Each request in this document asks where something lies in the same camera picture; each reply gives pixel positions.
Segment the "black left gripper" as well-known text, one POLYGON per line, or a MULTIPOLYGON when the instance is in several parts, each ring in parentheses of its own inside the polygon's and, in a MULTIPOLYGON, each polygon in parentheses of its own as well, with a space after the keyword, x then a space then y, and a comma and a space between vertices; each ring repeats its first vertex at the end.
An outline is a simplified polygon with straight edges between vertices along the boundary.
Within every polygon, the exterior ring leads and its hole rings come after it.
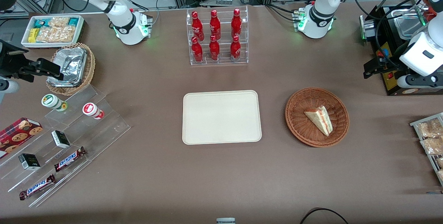
POLYGON ((402 63, 397 56, 388 58, 377 57, 376 59, 372 59, 365 63, 363 67, 364 79, 368 79, 378 73, 382 73, 386 76, 392 73, 392 78, 400 78, 413 73, 413 71, 402 63))

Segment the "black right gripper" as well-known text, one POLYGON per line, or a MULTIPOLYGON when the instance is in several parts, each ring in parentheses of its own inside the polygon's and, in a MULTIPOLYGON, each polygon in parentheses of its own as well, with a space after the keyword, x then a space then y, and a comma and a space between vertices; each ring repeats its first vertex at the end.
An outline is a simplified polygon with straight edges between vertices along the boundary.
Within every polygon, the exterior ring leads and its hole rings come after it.
POLYGON ((24 54, 29 52, 28 50, 18 48, 5 41, 0 42, 0 49, 1 77, 11 78, 13 74, 19 72, 19 79, 27 82, 33 82, 34 75, 64 80, 61 67, 49 60, 39 58, 32 62, 32 66, 27 66, 28 62, 24 54))

